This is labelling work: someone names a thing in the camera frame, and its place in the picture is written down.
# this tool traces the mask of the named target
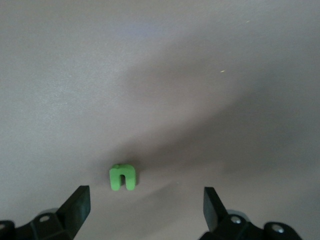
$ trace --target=small green object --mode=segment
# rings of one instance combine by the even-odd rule
[[[132,191],[136,187],[136,170],[130,164],[113,165],[109,171],[110,184],[113,191],[118,191],[121,187],[121,175],[125,178],[126,189]]]

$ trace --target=green plastic piece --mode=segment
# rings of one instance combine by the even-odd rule
[[[110,184],[113,191],[118,191],[121,187],[121,175],[125,178],[126,189],[132,191],[136,187],[136,170],[130,164],[113,165],[109,171]]]

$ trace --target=black robotic claw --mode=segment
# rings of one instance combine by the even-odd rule
[[[15,228],[0,221],[0,240],[72,240],[90,213],[89,186],[80,186],[55,212],[44,213]]]
[[[290,226],[268,222],[263,229],[237,214],[228,214],[213,187],[204,188],[203,213],[209,232],[200,240],[302,240]]]

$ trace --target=green u-shaped block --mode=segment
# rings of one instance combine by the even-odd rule
[[[136,170],[130,164],[113,165],[109,171],[111,189],[118,191],[121,187],[121,175],[125,178],[126,189],[132,191],[136,187]]]

